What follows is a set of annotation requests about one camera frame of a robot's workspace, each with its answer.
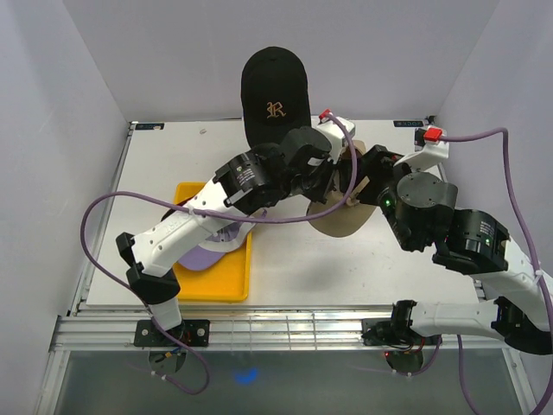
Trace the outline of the beige baseball cap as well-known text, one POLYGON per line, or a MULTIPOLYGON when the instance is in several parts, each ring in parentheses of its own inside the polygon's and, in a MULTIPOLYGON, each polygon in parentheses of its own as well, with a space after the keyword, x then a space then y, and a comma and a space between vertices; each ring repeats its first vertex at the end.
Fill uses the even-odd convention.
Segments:
MULTIPOLYGON (((363 204, 358 196, 369 184, 364 177, 353 189, 346 202, 331 214, 320 219, 310 220, 308 223, 318 232, 333 238, 344 238, 356 233, 372 216, 375 207, 363 204)), ((319 214, 336 205, 342 200, 345 190, 340 189, 340 173, 334 172, 331 186, 326 193, 324 202, 311 201, 306 212, 307 216, 319 214)))

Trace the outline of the black cap gold R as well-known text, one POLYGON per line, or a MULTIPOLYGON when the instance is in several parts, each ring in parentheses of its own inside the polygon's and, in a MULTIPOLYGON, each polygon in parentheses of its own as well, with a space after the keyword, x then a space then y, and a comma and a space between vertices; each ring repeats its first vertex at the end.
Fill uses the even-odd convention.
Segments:
POLYGON ((306 70, 286 48, 263 48, 249 58, 241 73, 240 98, 252 148, 279 144, 289 131, 311 125, 306 70))

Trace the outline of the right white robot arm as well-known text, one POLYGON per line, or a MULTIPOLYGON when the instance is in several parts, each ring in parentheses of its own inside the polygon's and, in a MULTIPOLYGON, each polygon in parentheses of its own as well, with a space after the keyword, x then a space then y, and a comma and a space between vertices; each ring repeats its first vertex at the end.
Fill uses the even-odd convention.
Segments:
POLYGON ((368 181, 359 201, 380 208, 401 249, 435 248, 432 261, 491 286, 483 303, 400 300, 391 317, 365 326, 366 345, 414 346, 439 335, 477 335, 518 351, 552 352, 549 319, 533 267, 508 230, 490 214, 456 208, 458 188, 375 145, 358 159, 357 178, 368 181))

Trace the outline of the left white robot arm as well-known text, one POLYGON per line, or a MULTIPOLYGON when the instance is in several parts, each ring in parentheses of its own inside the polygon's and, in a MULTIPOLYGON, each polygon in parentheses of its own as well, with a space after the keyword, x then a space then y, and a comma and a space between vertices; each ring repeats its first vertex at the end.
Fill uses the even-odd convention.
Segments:
POLYGON ((293 195, 321 196, 343 145, 341 131, 293 129, 278 144, 258 144, 233 157, 181 211, 137 235, 117 236, 130 289, 149 307, 162 344, 174 345, 183 335, 174 264, 237 219, 250 220, 293 195))

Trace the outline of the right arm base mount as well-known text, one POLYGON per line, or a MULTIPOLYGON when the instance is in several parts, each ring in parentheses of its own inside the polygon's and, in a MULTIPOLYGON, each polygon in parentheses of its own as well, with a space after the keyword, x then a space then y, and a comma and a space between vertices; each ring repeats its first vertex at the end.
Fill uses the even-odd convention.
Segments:
POLYGON ((423 337, 403 325, 396 326, 391 319, 362 319, 361 338, 366 346, 399 349, 435 346, 441 342, 438 335, 423 337))

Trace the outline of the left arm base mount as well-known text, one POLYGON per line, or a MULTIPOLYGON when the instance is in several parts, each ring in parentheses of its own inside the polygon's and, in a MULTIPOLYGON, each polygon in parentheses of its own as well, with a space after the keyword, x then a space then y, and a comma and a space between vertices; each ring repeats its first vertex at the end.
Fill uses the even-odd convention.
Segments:
MULTIPOLYGON (((189 347, 207 347, 210 325, 207 319, 185 319, 179 326, 168 329, 168 334, 189 347)), ((177 347, 150 319, 137 322, 133 345, 140 348, 177 347)))

